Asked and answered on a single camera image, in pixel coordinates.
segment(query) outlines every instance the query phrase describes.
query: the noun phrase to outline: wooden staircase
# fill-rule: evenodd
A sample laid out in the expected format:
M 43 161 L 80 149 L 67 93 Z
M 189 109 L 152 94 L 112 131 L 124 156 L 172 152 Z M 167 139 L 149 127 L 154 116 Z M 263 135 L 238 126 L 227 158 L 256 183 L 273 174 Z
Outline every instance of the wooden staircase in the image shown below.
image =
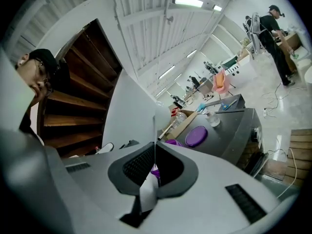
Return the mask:
M 106 115 L 122 67 L 95 20 L 60 51 L 70 86 L 39 104 L 37 132 L 61 157 L 101 147 Z

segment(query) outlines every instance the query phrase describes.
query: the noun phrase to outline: fluorescent light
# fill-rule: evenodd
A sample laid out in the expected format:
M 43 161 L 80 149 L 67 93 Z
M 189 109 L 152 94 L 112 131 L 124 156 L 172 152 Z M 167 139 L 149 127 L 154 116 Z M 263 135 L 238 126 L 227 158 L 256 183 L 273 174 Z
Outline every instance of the fluorescent light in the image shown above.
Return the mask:
M 166 89 L 166 88 L 164 88 L 163 90 L 161 90 L 161 91 L 156 95 L 156 97 L 159 96 L 159 95 L 161 94 L 161 92 L 164 91 L 165 89 Z
M 182 75 L 182 73 L 181 73 L 181 74 L 179 74 L 179 75 L 177 76 L 177 78 L 175 78 L 175 80 L 176 80 L 176 79 L 178 79 L 181 75 Z
M 218 5 L 214 5 L 213 9 L 216 10 L 216 11 L 221 11 L 222 10 L 222 8 L 220 6 L 218 6 Z
M 184 4 L 184 5 L 191 5 L 195 7 L 201 7 L 203 5 L 203 1 L 200 0 L 173 0 L 175 4 Z
M 173 68 L 175 67 L 175 65 L 173 65 L 170 69 L 168 69 L 165 73 L 163 73 L 158 79 L 163 78 L 166 74 L 168 74 Z
M 197 49 L 195 49 L 194 51 L 192 51 L 191 53 L 189 53 L 186 58 L 190 57 L 192 54 L 194 54 L 197 51 Z

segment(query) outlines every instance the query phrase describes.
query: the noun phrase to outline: black vent grille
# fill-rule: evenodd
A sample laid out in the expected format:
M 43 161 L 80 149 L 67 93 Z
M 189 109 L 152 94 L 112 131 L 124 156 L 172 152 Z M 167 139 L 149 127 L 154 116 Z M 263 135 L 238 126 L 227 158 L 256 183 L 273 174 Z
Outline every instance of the black vent grille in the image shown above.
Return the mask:
M 88 163 L 80 163 L 80 164 L 77 164 L 77 165 L 72 165 L 72 166 L 66 166 L 66 170 L 69 172 L 69 173 L 74 173 L 74 172 L 77 172 L 77 171 L 80 171 L 80 170 L 83 170 L 83 169 L 86 169 L 90 167 L 90 165 Z
M 251 224 L 257 222 L 266 215 L 264 210 L 247 194 L 247 192 L 245 192 L 240 185 L 230 185 L 225 187 L 225 189 L 232 196 Z
M 134 157 L 122 166 L 123 173 L 141 186 L 154 165 L 154 146 Z

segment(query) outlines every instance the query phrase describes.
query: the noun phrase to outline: gray machine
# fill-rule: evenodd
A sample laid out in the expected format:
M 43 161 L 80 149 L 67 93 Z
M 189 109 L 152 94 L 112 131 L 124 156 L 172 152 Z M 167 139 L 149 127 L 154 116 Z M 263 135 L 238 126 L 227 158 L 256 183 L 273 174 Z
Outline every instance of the gray machine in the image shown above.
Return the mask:
M 1 131 L 0 143 L 5 184 L 54 233 L 263 233 L 294 201 L 224 159 L 160 142 L 63 160 L 22 133 Z M 140 187 L 154 163 L 147 216 Z

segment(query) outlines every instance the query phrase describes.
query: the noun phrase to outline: pink container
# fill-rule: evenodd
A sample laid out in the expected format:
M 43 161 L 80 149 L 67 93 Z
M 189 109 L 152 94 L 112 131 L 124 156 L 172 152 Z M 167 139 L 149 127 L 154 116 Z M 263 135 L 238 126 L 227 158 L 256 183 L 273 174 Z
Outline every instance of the pink container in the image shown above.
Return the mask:
M 177 141 L 176 139 L 169 139 L 166 141 L 166 143 L 168 144 L 172 144 L 172 145 L 176 145 L 176 146 L 183 146 L 179 141 Z

